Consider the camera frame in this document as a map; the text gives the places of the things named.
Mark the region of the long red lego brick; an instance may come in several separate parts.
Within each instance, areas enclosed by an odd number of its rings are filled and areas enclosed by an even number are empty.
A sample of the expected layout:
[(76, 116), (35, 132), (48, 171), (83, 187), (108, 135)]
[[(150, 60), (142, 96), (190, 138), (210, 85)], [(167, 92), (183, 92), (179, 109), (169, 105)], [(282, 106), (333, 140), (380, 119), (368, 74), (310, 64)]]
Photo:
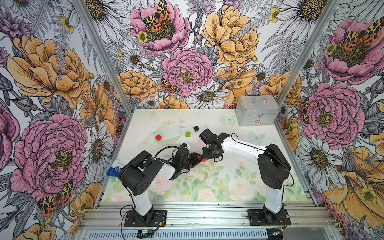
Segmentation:
[(201, 163), (204, 163), (204, 162), (207, 161), (207, 160), (206, 160), (204, 157), (202, 157), (202, 156), (198, 156), (198, 159), (199, 159), (199, 161), (200, 161)]

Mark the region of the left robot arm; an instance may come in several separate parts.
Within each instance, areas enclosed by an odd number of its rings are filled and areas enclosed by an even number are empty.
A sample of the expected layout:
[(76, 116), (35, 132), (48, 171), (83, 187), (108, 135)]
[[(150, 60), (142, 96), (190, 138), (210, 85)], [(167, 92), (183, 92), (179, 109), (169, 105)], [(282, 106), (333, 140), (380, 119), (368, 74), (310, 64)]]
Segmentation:
[(155, 211), (151, 203), (148, 188), (155, 178), (162, 177), (173, 181), (188, 173), (204, 160), (204, 156), (191, 153), (187, 144), (168, 146), (154, 156), (142, 151), (119, 172), (118, 178), (133, 200), (133, 208), (125, 220), (126, 227), (154, 226), (160, 217), (166, 217), (167, 211)]

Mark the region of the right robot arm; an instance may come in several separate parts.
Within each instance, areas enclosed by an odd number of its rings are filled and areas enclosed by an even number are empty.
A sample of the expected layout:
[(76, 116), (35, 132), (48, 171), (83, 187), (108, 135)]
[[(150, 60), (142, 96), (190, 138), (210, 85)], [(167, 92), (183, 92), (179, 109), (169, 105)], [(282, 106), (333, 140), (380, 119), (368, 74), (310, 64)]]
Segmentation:
[(291, 225), (283, 201), (285, 182), (291, 176), (291, 165), (277, 145), (257, 146), (226, 133), (217, 136), (209, 129), (205, 129), (199, 138), (206, 144), (203, 156), (207, 160), (222, 160), (226, 153), (258, 164), (261, 179), (267, 186), (266, 201), (263, 208), (248, 210), (247, 218), (251, 226)]

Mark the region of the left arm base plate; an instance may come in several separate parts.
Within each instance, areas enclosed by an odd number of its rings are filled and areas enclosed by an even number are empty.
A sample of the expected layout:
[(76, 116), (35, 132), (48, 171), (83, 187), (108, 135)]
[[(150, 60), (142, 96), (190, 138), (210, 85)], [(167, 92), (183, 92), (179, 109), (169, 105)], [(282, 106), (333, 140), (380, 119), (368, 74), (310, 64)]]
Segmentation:
[(160, 223), (166, 224), (167, 211), (149, 211), (145, 216), (139, 215), (136, 211), (127, 212), (124, 219), (124, 227), (157, 227)]

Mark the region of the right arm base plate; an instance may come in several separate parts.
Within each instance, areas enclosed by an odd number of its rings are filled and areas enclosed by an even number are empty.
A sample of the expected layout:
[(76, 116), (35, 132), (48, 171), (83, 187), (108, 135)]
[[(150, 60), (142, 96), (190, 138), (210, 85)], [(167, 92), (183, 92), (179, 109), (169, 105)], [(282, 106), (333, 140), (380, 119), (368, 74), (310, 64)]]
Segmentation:
[(268, 209), (250, 209), (247, 218), (251, 226), (290, 226), (288, 211), (282, 208), (277, 214)]

